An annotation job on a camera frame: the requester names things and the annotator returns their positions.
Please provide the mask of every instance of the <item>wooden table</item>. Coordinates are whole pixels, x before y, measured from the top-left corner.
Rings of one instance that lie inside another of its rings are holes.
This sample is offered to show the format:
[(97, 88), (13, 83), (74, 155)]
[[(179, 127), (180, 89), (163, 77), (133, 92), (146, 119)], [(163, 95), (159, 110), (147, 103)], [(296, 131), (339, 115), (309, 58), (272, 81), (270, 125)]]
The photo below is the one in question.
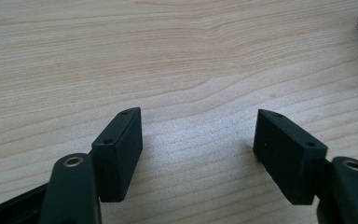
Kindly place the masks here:
[(315, 223), (252, 151), (258, 108), (358, 159), (358, 1), (0, 0), (0, 203), (143, 110), (103, 223)]

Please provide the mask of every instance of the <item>black object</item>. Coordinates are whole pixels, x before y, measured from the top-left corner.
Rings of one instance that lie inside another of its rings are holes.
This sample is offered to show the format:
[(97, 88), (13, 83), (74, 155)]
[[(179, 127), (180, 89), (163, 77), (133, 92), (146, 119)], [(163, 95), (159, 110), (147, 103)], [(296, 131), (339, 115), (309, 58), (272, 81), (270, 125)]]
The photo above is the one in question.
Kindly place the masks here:
[(292, 204), (320, 199), (320, 223), (358, 223), (358, 160), (324, 157), (327, 146), (287, 117), (259, 110), (254, 152)]
[(55, 163), (39, 223), (101, 223), (90, 155), (76, 153)]
[(120, 112), (89, 155), (63, 157), (50, 183), (1, 203), (0, 223), (101, 223), (98, 198), (124, 200), (142, 148), (141, 108)]
[(141, 110), (121, 111), (92, 143), (101, 202), (124, 200), (142, 151)]

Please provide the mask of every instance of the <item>light wood surface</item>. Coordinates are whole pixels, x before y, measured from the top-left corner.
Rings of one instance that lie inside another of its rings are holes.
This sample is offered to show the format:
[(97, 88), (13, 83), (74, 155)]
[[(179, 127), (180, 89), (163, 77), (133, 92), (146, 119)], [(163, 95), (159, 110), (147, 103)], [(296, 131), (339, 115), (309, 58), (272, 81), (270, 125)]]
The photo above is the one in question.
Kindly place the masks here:
[(358, 1), (0, 0), (0, 203), (140, 106), (103, 223), (316, 223), (252, 151), (258, 108), (358, 159)]

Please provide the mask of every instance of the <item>bolt hole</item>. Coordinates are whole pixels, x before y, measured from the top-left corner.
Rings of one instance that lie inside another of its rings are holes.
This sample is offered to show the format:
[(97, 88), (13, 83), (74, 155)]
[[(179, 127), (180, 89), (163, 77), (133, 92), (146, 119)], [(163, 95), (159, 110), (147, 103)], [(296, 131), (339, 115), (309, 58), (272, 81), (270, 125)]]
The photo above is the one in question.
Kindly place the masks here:
[(105, 139), (105, 140), (103, 140), (103, 143), (109, 145), (109, 144), (113, 143), (113, 140), (112, 139)]
[(308, 142), (308, 143), (306, 143), (307, 144), (307, 146), (309, 146), (309, 147), (316, 147), (316, 145), (314, 144), (314, 143), (311, 143), (311, 142)]
[(343, 161), (342, 162), (346, 167), (354, 170), (354, 171), (358, 171), (358, 162), (356, 161)]
[(78, 164), (83, 162), (83, 158), (81, 157), (72, 157), (69, 158), (68, 160), (66, 160), (63, 165), (66, 167), (74, 167), (77, 166)]

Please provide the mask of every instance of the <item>black plastic part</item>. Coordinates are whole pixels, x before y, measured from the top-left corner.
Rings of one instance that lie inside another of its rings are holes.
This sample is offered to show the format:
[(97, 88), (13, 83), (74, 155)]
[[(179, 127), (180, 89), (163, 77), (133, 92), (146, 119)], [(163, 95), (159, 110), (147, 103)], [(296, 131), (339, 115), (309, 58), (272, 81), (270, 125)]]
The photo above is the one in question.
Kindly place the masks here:
[(76, 153), (55, 163), (38, 223), (101, 223), (90, 155)]
[(331, 162), (325, 161), (324, 168), (313, 178), (315, 194), (320, 199), (317, 208), (319, 224), (341, 224), (344, 223), (338, 209), (337, 200), (334, 197), (331, 183)]
[(324, 167), (327, 146), (287, 117), (258, 110), (254, 152), (292, 204), (312, 204), (312, 179)]
[(358, 223), (358, 160), (335, 157), (331, 163), (331, 189), (344, 223)]
[(92, 143), (101, 202), (122, 202), (143, 148), (141, 108), (118, 113)]
[(48, 184), (0, 204), (0, 223), (36, 223)]

